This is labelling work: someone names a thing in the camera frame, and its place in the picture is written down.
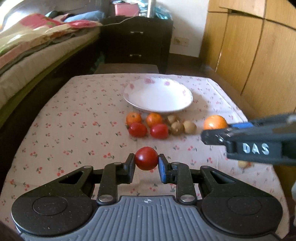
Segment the pale longan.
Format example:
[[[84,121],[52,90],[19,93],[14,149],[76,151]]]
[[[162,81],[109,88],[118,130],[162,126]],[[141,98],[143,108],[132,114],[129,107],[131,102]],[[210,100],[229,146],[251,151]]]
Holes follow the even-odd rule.
[[[241,169],[246,169],[246,168],[249,168],[250,166],[251,166],[251,162],[238,161],[238,167]]]

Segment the large orange tangerine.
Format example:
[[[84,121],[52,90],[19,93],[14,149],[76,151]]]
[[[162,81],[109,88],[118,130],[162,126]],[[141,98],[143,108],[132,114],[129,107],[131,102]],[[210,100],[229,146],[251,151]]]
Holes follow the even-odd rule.
[[[204,129],[205,130],[216,130],[227,128],[228,123],[224,117],[220,115],[212,115],[205,119],[204,121]]]

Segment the brown longan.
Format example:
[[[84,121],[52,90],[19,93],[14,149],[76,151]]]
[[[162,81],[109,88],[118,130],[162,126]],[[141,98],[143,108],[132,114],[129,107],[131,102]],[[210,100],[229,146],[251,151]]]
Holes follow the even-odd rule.
[[[175,114],[170,114],[166,117],[166,121],[171,126],[173,123],[180,121],[180,118]]]
[[[175,136],[182,134],[184,131],[184,126],[181,122],[175,121],[171,124],[171,133]]]
[[[197,129],[197,126],[191,121],[184,121],[183,127],[184,127],[184,132],[189,135],[194,134]]]

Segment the round red tomato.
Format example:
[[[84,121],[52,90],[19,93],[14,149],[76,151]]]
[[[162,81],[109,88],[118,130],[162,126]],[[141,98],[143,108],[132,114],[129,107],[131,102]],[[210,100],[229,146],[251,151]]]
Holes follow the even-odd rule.
[[[151,147],[142,147],[135,153],[135,164],[143,171],[154,169],[158,163],[158,153]]]

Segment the oval red tomato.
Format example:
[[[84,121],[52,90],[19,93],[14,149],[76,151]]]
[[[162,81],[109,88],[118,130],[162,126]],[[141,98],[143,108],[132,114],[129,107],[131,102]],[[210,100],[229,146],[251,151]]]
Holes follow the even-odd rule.
[[[132,137],[143,138],[147,135],[147,127],[142,123],[132,123],[128,132]]]
[[[166,124],[157,124],[150,128],[150,134],[153,138],[166,139],[169,135],[169,129]]]

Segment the white floral ceramic plate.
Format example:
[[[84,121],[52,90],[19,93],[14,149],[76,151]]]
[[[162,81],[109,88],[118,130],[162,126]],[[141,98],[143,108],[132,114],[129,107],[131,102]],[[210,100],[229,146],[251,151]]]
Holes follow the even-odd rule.
[[[130,81],[122,90],[123,98],[137,109],[155,113],[182,111],[193,102],[185,85],[162,77],[141,77]]]

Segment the wooden wardrobe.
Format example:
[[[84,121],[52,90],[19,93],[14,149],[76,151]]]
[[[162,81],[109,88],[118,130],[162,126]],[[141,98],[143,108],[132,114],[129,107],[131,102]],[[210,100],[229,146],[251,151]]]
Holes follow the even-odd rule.
[[[295,1],[210,1],[200,57],[248,118],[295,112]]]

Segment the cherry print tablecloth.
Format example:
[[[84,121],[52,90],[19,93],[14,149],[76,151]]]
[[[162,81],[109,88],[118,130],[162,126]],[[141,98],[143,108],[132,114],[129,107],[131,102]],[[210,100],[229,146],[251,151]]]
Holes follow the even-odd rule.
[[[150,136],[133,138],[125,126],[128,113],[138,112],[122,97],[122,89],[134,79],[173,79],[189,88],[193,103],[181,113],[184,121],[197,126],[195,135],[170,136],[158,140]],[[79,167],[91,165],[102,169],[114,161],[124,162],[129,153],[142,147],[154,148],[167,160],[179,161],[192,169],[209,165],[276,197],[283,207],[283,218],[276,231],[281,238],[288,234],[287,202],[274,168],[251,164],[243,170],[235,160],[226,158],[224,146],[204,145],[199,133],[204,119],[221,115],[228,123],[247,121],[221,87],[209,78],[156,75],[106,74],[70,79],[37,115],[18,148],[1,192],[1,221],[15,229],[11,206],[23,193],[48,183]],[[120,185],[118,195],[173,195],[173,184],[163,185],[158,168],[136,168],[131,185]]]

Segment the dark brown stool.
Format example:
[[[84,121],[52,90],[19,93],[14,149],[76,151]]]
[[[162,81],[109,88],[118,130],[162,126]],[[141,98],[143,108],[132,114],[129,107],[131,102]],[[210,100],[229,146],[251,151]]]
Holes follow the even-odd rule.
[[[94,74],[115,73],[159,73],[158,67],[151,64],[108,63],[98,66]]]

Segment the dark wooden nightstand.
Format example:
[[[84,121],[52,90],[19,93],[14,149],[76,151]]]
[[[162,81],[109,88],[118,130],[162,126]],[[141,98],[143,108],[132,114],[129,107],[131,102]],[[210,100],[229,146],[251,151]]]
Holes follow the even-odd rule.
[[[105,63],[156,65],[160,73],[168,66],[173,21],[143,16],[103,19],[99,39]]]

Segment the bed with beige mattress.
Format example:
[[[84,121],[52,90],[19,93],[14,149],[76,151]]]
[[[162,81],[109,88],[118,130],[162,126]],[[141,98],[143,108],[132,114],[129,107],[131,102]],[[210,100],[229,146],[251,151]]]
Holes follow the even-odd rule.
[[[1,32],[30,14],[69,23],[77,20],[102,22],[108,4],[104,1],[4,1]],[[97,40],[100,26],[80,29],[39,45],[1,68],[1,125],[26,95],[52,70]]]

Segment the floral quilt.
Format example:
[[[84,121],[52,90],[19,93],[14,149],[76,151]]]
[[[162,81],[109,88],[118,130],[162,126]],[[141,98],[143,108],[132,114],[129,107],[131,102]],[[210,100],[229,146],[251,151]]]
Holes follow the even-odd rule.
[[[30,14],[1,32],[1,68],[34,47],[80,29],[101,25],[100,22],[89,20],[62,23],[41,14]]]

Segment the pink box on nightstand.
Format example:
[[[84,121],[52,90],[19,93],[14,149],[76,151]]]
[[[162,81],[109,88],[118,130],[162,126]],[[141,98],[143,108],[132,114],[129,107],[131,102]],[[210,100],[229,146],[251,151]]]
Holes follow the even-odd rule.
[[[138,16],[140,9],[138,4],[118,3],[114,5],[116,16]]]

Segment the wall power socket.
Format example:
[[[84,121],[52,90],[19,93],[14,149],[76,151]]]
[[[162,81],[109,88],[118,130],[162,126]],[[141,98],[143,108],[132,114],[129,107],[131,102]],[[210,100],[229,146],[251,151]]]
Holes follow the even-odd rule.
[[[181,38],[181,37],[174,37],[174,45],[188,47],[189,46],[189,39]]]

